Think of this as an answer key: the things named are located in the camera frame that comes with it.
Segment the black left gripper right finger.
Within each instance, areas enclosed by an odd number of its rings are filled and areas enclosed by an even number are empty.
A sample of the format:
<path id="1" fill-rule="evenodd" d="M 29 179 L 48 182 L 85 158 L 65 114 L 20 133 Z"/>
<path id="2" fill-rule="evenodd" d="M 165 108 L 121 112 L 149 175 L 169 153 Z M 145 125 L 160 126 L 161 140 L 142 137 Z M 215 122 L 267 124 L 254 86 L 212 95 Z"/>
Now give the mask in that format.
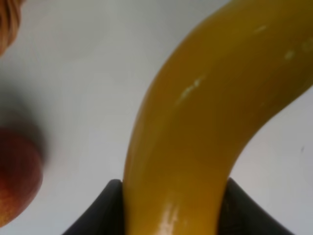
<path id="1" fill-rule="evenodd" d="M 218 223 L 219 235 L 289 235 L 282 226 L 229 178 Z"/>

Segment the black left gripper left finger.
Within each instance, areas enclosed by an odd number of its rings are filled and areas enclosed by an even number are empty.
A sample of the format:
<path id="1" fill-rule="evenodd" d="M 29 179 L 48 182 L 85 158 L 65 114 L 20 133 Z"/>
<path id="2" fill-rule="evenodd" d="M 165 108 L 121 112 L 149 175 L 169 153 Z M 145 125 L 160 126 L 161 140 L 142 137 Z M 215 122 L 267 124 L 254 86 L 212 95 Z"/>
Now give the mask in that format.
<path id="1" fill-rule="evenodd" d="M 113 179 L 65 235 L 124 235 L 122 181 Z"/>

